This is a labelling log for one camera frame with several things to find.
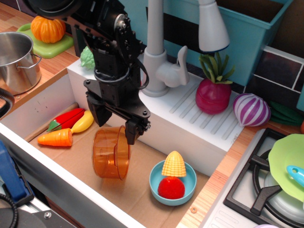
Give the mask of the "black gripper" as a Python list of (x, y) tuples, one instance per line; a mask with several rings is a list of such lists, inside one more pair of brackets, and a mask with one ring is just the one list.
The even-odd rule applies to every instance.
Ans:
[(142, 89), (140, 71), (128, 71), (114, 79), (97, 73), (95, 80), (84, 81), (86, 99), (95, 122), (102, 127), (115, 114), (127, 122), (125, 136), (129, 145), (150, 128), (150, 111), (139, 98)]

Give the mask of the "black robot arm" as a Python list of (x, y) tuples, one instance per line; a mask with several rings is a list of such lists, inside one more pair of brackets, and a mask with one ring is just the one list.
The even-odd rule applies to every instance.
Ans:
[(138, 59), (143, 52), (124, 5), (117, 0), (27, 0), (39, 16), (59, 19), (79, 31), (95, 61), (94, 79), (86, 80), (89, 109), (99, 126), (115, 114), (125, 120), (133, 145), (150, 128), (150, 111), (139, 98), (149, 79)]

